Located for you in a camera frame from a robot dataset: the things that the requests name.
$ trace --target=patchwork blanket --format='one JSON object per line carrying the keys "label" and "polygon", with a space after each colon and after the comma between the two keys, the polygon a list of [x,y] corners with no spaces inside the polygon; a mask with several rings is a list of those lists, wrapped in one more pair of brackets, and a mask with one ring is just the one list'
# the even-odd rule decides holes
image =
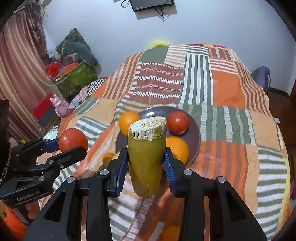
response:
{"label": "patchwork blanket", "polygon": [[[200,150],[190,168],[207,178],[224,176],[268,240],[281,229],[290,212],[287,151],[268,98],[233,50],[203,44],[156,47],[129,56],[99,88],[89,90],[82,90],[89,97],[62,119],[58,131],[59,137],[67,128],[82,130],[89,140],[87,156],[61,171],[55,190],[71,175],[92,176],[103,155],[115,153],[123,113],[173,106],[189,113],[200,128]],[[134,193],[127,173],[123,192],[109,198],[108,206],[113,240],[165,241],[162,231],[181,225],[183,199],[175,199],[166,182],[157,195],[143,199]],[[205,206],[208,241],[207,198]],[[81,239],[86,240],[86,202]]]}

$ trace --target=baseboard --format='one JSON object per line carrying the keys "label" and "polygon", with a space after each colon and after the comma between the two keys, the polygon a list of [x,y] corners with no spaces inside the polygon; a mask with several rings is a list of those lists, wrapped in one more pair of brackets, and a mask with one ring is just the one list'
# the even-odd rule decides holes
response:
{"label": "baseboard", "polygon": [[287,98],[289,98],[289,94],[287,92],[285,92],[285,91],[282,91],[282,90],[278,90],[278,89],[270,87],[270,92],[276,93],[276,94],[279,94],[279,95],[283,95],[283,96],[286,96]]}

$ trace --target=cut end of sugarcane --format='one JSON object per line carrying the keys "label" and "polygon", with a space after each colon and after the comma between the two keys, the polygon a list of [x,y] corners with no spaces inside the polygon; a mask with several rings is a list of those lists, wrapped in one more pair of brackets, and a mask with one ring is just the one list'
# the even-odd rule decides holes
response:
{"label": "cut end of sugarcane", "polygon": [[128,128],[128,135],[136,140],[153,141],[155,138],[162,137],[166,134],[166,118],[154,116],[138,120]]}

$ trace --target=red tomato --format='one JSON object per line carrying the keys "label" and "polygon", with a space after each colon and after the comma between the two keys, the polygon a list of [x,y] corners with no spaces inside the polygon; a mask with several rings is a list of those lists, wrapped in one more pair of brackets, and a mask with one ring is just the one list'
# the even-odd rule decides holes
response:
{"label": "red tomato", "polygon": [[188,117],[184,112],[175,111],[167,117],[168,129],[175,135],[184,134],[189,128]]}
{"label": "red tomato", "polygon": [[77,146],[81,146],[87,151],[89,141],[85,134],[76,128],[65,130],[59,138],[59,149],[61,152],[68,151]]}

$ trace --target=purple plate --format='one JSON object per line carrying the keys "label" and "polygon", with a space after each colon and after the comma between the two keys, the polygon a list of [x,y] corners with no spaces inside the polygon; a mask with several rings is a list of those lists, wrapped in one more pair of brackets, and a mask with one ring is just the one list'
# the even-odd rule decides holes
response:
{"label": "purple plate", "polygon": [[[148,108],[138,114],[142,119],[153,117],[153,116],[163,116],[167,118],[167,116],[174,111],[182,111],[182,110],[175,107],[170,107],[170,106],[158,106],[158,107]],[[187,143],[189,147],[189,158],[188,158],[188,162],[186,163],[186,167],[187,167],[187,166],[190,166],[190,164],[195,160],[197,153],[200,149],[200,130],[196,122],[194,121],[194,119],[190,115],[188,115],[186,112],[184,111],[182,112],[187,115],[188,121],[189,121],[188,131],[184,135],[180,136]],[[170,137],[170,136],[173,136],[173,134],[170,133],[169,130],[167,130],[167,137]],[[116,140],[116,152],[120,151],[121,148],[126,146],[127,144],[128,144],[127,137],[124,136],[121,132],[119,132]]]}

